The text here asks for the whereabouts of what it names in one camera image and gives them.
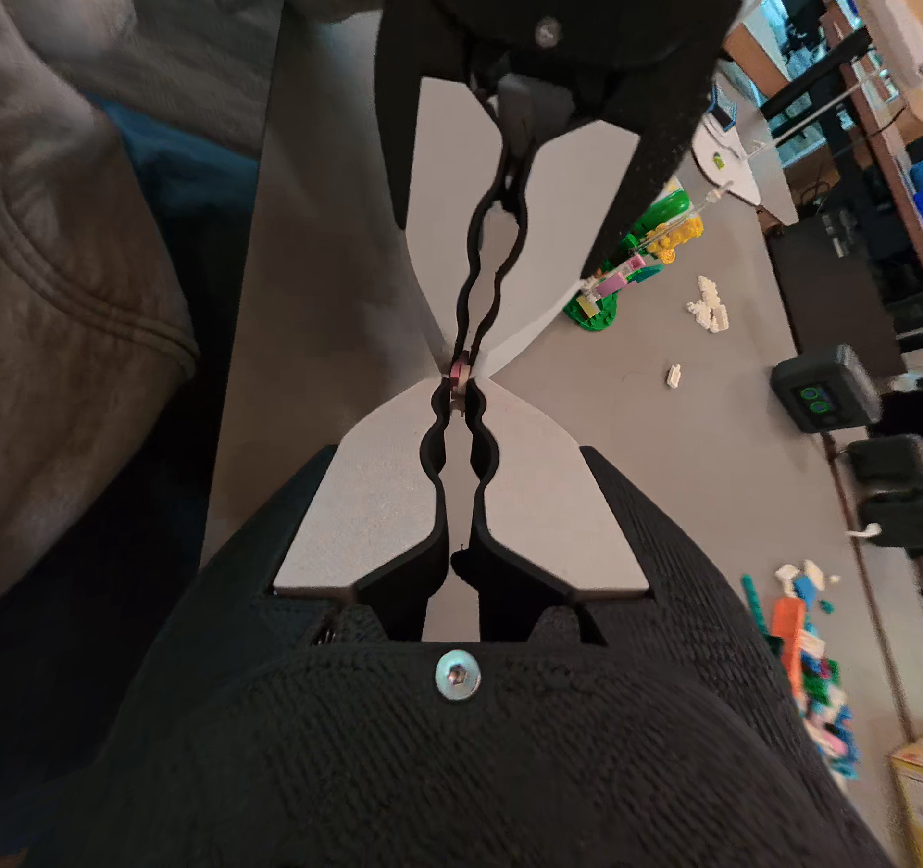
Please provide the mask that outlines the wooden and white desk stand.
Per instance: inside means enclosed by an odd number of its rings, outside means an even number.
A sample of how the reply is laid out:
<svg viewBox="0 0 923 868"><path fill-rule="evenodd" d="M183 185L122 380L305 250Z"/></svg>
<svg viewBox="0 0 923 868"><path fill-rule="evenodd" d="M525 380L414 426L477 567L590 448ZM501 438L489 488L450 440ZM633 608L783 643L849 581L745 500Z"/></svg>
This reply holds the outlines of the wooden and white desk stand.
<svg viewBox="0 0 923 868"><path fill-rule="evenodd" d="M802 94L810 90L813 83L838 72L841 66L852 66L860 58L875 49L883 57L884 71L895 82L904 99L904 108L921 121L922 102L922 16L921 0L856 0L860 9L860 18L864 25L852 29L848 36L838 43L828 41L831 49L825 57L796 80L786 80L784 88L779 89L772 100L779 99L781 106L771 110L771 101L767 101L759 113L768 119L784 112ZM865 85L876 80L879 73L865 73L848 89L838 92L835 97L791 124L788 130L778 138L769 138L762 144L748 149L742 143L741 126L736 125L728 133L722 132L706 113L698 125L693 138L693 156L706 178L717 188L726 181L733 184L728 193L734 194L747 204L757 207L761 204L761 193L751 169L751 160L766 151L775 151L780 143L788 140L803 127L809 126L821 115L837 107L838 104L863 91ZM711 161L711 155L720 151L726 166L717 170Z"/></svg>

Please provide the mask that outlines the heap of white lego pieces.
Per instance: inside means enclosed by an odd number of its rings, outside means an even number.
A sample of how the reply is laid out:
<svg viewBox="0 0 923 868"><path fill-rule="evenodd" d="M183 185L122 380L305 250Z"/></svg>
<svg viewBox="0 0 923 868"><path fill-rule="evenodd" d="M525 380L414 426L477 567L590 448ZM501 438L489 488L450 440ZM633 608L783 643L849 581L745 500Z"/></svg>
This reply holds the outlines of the heap of white lego pieces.
<svg viewBox="0 0 923 868"><path fill-rule="evenodd" d="M704 276L697 276L698 299L686 303L686 311L705 331L720 333L729 328L726 306L718 294L716 283Z"/></svg>

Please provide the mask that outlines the green lego flower model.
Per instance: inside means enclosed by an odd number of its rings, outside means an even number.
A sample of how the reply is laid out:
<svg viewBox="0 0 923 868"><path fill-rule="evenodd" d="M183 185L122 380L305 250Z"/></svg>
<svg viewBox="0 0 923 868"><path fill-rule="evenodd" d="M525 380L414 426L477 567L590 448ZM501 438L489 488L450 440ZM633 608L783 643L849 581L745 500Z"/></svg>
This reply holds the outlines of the green lego flower model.
<svg viewBox="0 0 923 868"><path fill-rule="evenodd" d="M584 291L565 305L563 314L584 331L600 332L609 328L617 317L621 291L660 274L675 262L680 247L701 237L704 225L699 215L648 248L637 249L640 240L686 212L691 205L689 194L679 180L670 179L654 203L629 228L614 256L604 260L594 276L587 280Z"/></svg>

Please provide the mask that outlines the pile of colourful lego pieces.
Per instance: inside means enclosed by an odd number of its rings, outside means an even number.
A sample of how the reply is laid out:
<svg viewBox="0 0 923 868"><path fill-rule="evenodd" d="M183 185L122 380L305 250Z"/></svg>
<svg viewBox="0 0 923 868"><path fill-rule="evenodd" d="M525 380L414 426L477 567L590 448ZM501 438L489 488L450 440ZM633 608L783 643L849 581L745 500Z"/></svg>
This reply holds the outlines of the pile of colourful lego pieces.
<svg viewBox="0 0 923 868"><path fill-rule="evenodd" d="M800 575L806 574L811 578L818 589L818 597L813 607L807 609L805 631L802 631L801 662L805 697L800 701L795 700L790 688L789 691L811 744L837 784L845 789L859 778L860 748L855 737L853 713L842 669L825 638L825 627L836 612L836 604L829 595L831 588L826 584L826 577L830 574L825 574L810 559L791 564L799 568ZM769 631L775 601L779 597L795 597L791 585L784 587L775 581L780 594L764 611ZM781 665L781 641L772 636L763 639Z"/></svg>

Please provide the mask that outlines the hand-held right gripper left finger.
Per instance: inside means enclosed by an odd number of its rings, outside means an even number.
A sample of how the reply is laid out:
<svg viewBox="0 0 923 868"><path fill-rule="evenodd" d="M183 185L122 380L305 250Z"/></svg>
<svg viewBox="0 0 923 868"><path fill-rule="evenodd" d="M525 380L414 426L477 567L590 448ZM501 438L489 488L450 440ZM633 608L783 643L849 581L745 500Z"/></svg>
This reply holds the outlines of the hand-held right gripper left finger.
<svg viewBox="0 0 923 868"><path fill-rule="evenodd" d="M387 636L419 641L449 567L440 471L449 382L427 377L337 446L273 580L283 597L371 608Z"/></svg>

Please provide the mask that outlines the person's blue trouser leg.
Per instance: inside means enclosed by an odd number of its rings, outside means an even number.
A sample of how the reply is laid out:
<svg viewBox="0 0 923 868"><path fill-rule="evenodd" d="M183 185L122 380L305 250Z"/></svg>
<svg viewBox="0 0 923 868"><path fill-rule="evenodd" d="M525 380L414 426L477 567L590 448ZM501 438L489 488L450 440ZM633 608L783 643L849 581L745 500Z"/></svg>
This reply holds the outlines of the person's blue trouser leg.
<svg viewBox="0 0 923 868"><path fill-rule="evenodd" d="M85 93L116 127L186 296L205 359L229 362L260 162Z"/></svg>

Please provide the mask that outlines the person's grey hoodie torso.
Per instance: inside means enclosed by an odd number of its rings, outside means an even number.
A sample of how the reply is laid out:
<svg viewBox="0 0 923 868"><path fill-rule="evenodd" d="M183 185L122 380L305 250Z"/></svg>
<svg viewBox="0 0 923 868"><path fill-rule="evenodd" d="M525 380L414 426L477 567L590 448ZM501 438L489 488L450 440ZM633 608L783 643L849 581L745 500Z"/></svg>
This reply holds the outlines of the person's grey hoodie torso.
<svg viewBox="0 0 923 868"><path fill-rule="evenodd" d="M2 8L1 592L143 445L199 350L109 117Z"/></svg>

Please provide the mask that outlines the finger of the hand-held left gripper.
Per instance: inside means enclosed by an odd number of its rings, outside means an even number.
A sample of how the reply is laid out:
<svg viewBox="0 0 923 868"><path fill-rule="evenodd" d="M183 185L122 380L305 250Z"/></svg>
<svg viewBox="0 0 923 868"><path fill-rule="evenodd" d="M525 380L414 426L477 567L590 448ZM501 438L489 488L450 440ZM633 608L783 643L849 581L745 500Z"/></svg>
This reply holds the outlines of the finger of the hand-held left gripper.
<svg viewBox="0 0 923 868"><path fill-rule="evenodd" d="M470 273L468 232L501 155L500 131L469 88L423 77L403 236L436 364L452 361L458 297Z"/></svg>
<svg viewBox="0 0 923 868"><path fill-rule="evenodd" d="M574 297L584 265L640 142L594 121L536 152L524 192L522 251L500 285L473 377L491 377L534 343Z"/></svg>

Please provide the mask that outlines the person's left forearm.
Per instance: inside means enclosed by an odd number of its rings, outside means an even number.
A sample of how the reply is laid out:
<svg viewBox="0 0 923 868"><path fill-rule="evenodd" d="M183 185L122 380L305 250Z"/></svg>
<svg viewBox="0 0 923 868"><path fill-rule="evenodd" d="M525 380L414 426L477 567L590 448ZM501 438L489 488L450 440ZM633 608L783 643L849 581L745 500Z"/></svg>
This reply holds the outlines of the person's left forearm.
<svg viewBox="0 0 923 868"><path fill-rule="evenodd" d="M241 153L259 152L283 5L339 22L383 0L2 0L64 92L109 100Z"/></svg>

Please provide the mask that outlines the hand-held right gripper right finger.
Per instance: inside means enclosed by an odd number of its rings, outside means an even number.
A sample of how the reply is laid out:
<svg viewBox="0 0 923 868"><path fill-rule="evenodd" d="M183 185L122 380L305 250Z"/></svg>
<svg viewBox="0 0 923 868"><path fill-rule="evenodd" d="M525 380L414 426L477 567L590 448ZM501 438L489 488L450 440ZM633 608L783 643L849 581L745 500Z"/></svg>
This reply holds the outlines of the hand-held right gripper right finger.
<svg viewBox="0 0 923 868"><path fill-rule="evenodd" d="M638 599L649 581L587 456L555 420L489 379L465 420L474 493L456 574L478 595L483 642L524 642L548 608Z"/></svg>

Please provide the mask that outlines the yellow lego box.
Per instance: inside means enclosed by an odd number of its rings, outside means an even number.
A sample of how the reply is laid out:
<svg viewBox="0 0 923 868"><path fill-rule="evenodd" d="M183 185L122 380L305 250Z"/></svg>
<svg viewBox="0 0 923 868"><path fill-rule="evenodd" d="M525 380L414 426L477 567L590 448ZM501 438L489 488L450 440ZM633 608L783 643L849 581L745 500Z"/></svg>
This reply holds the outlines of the yellow lego box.
<svg viewBox="0 0 923 868"><path fill-rule="evenodd" d="M906 816L911 851L922 866L922 736L890 755Z"/></svg>

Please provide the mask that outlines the black desk cabinet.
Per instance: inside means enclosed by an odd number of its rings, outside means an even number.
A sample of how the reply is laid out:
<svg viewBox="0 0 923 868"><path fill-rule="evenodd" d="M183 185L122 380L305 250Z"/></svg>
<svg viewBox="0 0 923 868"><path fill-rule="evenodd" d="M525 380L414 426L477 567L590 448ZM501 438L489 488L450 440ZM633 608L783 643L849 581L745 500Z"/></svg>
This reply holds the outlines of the black desk cabinet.
<svg viewBox="0 0 923 868"><path fill-rule="evenodd" d="M906 363L856 226L821 213L764 233L798 354L849 345L871 377L901 375Z"/></svg>

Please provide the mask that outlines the clear lego rod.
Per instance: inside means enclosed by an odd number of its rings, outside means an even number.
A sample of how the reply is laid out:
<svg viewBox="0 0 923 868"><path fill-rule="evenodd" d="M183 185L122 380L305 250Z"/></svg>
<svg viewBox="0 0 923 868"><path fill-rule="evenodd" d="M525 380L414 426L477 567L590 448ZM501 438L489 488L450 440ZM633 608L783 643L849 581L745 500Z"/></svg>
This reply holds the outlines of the clear lego rod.
<svg viewBox="0 0 923 868"><path fill-rule="evenodd" d="M653 243L660 241L662 238L668 237L671 233L680 228L681 225L685 224L686 221L698 217L710 205L714 205L720 202L723 196L729 192L732 184L733 182L730 180L724 182L719 187L713 187L710 189L701 201L691 205L686 210L686 212L664 223L661 227L657 228L656 231L650 233L645 239L640 240L637 249L646 249Z"/></svg>

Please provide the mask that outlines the orange lego plate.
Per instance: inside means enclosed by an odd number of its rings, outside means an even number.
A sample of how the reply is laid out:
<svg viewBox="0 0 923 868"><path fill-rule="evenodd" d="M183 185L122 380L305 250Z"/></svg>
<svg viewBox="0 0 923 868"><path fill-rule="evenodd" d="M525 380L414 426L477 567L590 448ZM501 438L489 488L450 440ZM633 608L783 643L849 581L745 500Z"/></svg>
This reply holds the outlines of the orange lego plate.
<svg viewBox="0 0 923 868"><path fill-rule="evenodd" d="M795 700L803 700L802 631L807 606L799 597L779 597L773 606L770 636L781 641L779 659Z"/></svg>

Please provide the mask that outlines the dark grey power station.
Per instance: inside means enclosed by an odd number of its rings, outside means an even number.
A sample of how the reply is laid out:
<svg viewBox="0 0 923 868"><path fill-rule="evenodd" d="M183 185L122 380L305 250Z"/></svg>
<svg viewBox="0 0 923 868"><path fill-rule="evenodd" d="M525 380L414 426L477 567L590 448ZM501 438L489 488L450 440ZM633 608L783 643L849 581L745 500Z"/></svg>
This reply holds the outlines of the dark grey power station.
<svg viewBox="0 0 923 868"><path fill-rule="evenodd" d="M803 434L867 427L882 417L882 397L857 353L846 343L779 362L769 383Z"/></svg>
<svg viewBox="0 0 923 868"><path fill-rule="evenodd" d="M860 522L877 524L871 541L883 548L922 550L922 490L883 491L865 497L858 506Z"/></svg>
<svg viewBox="0 0 923 868"><path fill-rule="evenodd" d="M859 498L922 492L922 439L898 434L854 441L843 451Z"/></svg>

